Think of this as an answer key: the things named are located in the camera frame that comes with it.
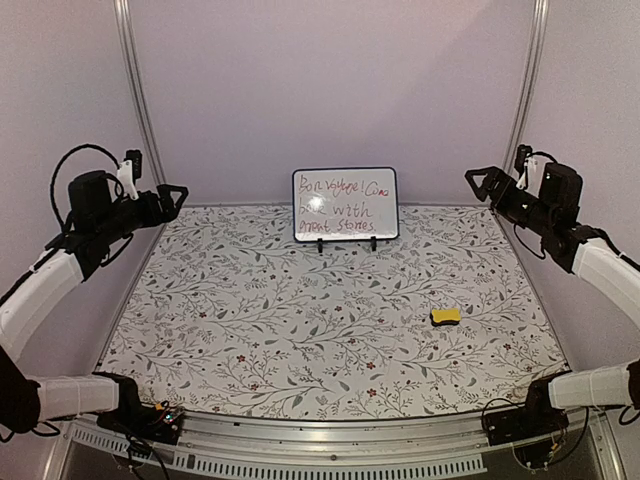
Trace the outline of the yellow black eraser sponge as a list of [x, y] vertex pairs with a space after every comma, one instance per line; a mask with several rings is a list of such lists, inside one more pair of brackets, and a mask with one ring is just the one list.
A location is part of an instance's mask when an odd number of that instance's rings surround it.
[[461, 322], [461, 314], [458, 309], [433, 309], [430, 322], [433, 327], [458, 325]]

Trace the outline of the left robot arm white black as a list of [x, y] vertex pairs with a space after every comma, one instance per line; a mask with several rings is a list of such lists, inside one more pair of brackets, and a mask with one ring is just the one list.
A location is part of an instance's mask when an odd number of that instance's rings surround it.
[[156, 191], [139, 193], [130, 175], [97, 170], [76, 177], [68, 195], [70, 212], [61, 233], [1, 298], [1, 425], [25, 434], [47, 421], [91, 413], [104, 429], [175, 445], [181, 415], [170, 407], [145, 405], [133, 379], [105, 372], [36, 379], [17, 366], [29, 339], [58, 303], [113, 262], [112, 245], [128, 244], [137, 230], [175, 220], [188, 190], [161, 184]]

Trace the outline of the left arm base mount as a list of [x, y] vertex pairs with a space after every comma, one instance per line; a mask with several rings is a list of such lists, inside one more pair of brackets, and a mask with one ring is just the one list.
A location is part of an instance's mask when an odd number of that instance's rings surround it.
[[96, 423], [103, 429], [146, 441], [177, 445], [184, 416], [185, 409], [182, 406], [171, 406], [164, 401], [154, 406], [119, 406], [114, 411], [100, 413]]

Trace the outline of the aluminium frame post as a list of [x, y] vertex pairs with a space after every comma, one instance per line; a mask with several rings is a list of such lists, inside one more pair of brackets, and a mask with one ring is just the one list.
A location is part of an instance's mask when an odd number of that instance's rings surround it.
[[113, 5], [125, 73], [129, 83], [140, 135], [149, 158], [153, 179], [156, 184], [162, 184], [166, 181], [166, 175], [161, 163], [159, 148], [155, 138], [148, 103], [144, 92], [140, 62], [136, 49], [133, 21], [130, 11], [130, 2], [127, 0], [115, 0]]
[[514, 165], [517, 147], [521, 143], [530, 107], [534, 98], [536, 80], [544, 50], [548, 15], [549, 1], [535, 0], [533, 2], [533, 16], [528, 47], [526, 50], [524, 74], [521, 82], [519, 99], [516, 105], [515, 118], [512, 124], [503, 162], [503, 167], [507, 170], [510, 170]]

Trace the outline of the right aluminium frame post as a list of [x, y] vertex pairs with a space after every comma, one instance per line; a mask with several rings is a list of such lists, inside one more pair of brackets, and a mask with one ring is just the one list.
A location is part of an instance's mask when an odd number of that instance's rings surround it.
[[535, 0], [533, 2], [533, 16], [528, 47], [526, 50], [524, 74], [521, 82], [519, 99], [516, 105], [515, 118], [512, 124], [503, 162], [503, 167], [507, 170], [510, 170], [514, 165], [517, 147], [521, 143], [530, 107], [534, 98], [536, 80], [544, 50], [548, 15], [549, 1]]

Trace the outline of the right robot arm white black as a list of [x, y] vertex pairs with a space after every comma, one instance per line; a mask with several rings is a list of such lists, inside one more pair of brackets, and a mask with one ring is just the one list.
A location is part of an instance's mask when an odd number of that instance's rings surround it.
[[[604, 230], [577, 221], [583, 180], [574, 169], [547, 163], [537, 195], [495, 166], [469, 170], [465, 179], [477, 199], [487, 200], [495, 213], [537, 234], [541, 250], [565, 272], [594, 287], [639, 323], [639, 265], [618, 250]], [[532, 382], [517, 427], [524, 435], [537, 436], [561, 411], [592, 406], [637, 410], [639, 362]]]

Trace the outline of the front aluminium rail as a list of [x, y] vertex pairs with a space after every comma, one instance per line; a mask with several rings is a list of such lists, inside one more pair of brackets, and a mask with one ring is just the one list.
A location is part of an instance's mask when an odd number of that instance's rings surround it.
[[563, 434], [493, 445], [478, 413], [311, 422], [186, 415], [163, 461], [128, 454], [91, 416], [66, 425], [47, 479], [626, 479], [607, 416], [569, 414]]

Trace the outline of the left aluminium frame post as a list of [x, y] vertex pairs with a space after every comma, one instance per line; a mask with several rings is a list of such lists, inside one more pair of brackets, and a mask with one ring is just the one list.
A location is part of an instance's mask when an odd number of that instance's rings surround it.
[[166, 175], [161, 163], [159, 148], [155, 138], [148, 103], [144, 92], [140, 62], [136, 49], [133, 21], [130, 11], [130, 2], [127, 0], [115, 0], [113, 5], [125, 73], [129, 83], [140, 135], [149, 158], [153, 179], [156, 184], [162, 184], [166, 181]]

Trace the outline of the floral patterned table mat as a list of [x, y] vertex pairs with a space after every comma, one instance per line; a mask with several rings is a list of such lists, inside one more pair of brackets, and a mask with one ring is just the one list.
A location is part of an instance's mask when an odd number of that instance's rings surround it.
[[[433, 327], [433, 309], [461, 322]], [[285, 206], [187, 209], [102, 359], [152, 403], [306, 420], [519, 402], [566, 366], [494, 216], [427, 206], [401, 209], [394, 240], [323, 249], [294, 240]]]

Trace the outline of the small blue-framed whiteboard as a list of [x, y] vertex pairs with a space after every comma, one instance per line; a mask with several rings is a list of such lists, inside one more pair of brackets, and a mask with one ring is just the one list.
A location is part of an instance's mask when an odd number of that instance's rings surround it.
[[293, 235], [300, 243], [392, 240], [400, 233], [391, 167], [298, 169], [292, 201]]

